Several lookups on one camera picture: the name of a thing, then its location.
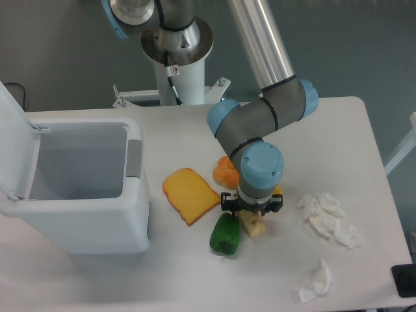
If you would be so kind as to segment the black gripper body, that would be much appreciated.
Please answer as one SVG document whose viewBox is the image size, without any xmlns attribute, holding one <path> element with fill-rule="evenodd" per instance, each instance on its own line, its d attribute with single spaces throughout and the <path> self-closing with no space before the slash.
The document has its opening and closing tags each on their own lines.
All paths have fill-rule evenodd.
<svg viewBox="0 0 416 312">
<path fill-rule="evenodd" d="M 251 213 L 269 213 L 271 195 L 265 198 L 245 198 L 236 193 L 234 211 L 249 211 Z"/>
</svg>

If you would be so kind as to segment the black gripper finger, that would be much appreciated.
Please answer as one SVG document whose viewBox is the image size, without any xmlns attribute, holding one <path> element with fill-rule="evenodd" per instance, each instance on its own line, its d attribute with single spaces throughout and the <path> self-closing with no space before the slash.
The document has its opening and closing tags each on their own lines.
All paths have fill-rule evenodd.
<svg viewBox="0 0 416 312">
<path fill-rule="evenodd" d="M 261 210 L 261 216 L 267 213 L 277 213 L 283 207 L 283 195 L 273 194 L 267 201 L 265 207 Z"/>
<path fill-rule="evenodd" d="M 228 192 L 222 192 L 220 197 L 221 210 L 224 212 L 228 212 L 231 214 L 232 217 L 235 217 L 238 208 L 238 199 L 236 195 L 232 195 Z"/>
</svg>

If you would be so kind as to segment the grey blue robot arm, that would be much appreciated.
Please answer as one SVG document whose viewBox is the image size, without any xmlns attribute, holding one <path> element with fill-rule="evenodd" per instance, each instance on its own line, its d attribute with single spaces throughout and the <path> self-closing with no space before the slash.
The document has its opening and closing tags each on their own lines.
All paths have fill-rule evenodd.
<svg viewBox="0 0 416 312">
<path fill-rule="evenodd" d="M 239 173 L 236 195 L 222 194 L 221 207 L 232 213 L 275 213 L 283 204 L 274 194 L 283 156 L 263 139 L 309 116 L 319 97 L 309 81 L 296 77 L 268 3 L 228 5 L 261 93 L 245 105 L 221 99 L 207 114 L 214 137 Z M 207 102 L 205 58 L 213 35 L 195 15 L 192 1 L 103 1 L 102 6 L 120 38 L 141 35 L 143 51 L 154 65 L 161 105 Z"/>
</svg>

